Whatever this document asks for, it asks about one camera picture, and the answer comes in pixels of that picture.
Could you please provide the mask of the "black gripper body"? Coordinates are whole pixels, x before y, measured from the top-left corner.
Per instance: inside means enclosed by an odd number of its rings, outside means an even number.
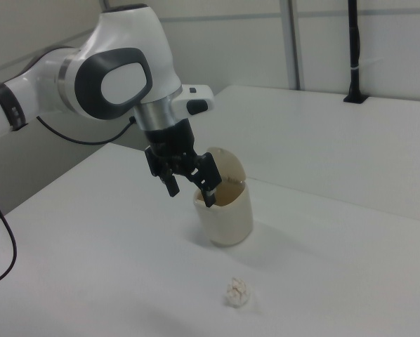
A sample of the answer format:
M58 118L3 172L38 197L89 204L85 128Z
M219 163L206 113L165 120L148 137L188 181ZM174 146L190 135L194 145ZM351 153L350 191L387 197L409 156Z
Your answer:
M192 173L195 169L195 138L188 119L174 126L144 132L150 146L145 150L152 173L171 169L173 173Z

